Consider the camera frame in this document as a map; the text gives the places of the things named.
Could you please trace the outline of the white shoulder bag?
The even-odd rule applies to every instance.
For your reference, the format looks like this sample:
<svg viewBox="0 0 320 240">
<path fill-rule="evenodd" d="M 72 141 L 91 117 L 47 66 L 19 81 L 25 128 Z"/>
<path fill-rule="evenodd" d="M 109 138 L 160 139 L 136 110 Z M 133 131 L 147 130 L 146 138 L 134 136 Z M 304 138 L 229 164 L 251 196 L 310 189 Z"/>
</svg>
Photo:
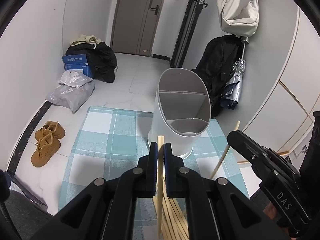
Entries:
<svg viewBox="0 0 320 240">
<path fill-rule="evenodd" d="M 259 25 L 259 1 L 250 0 L 241 6 L 241 0 L 216 0 L 222 31 L 243 37 L 253 36 Z"/>
</svg>

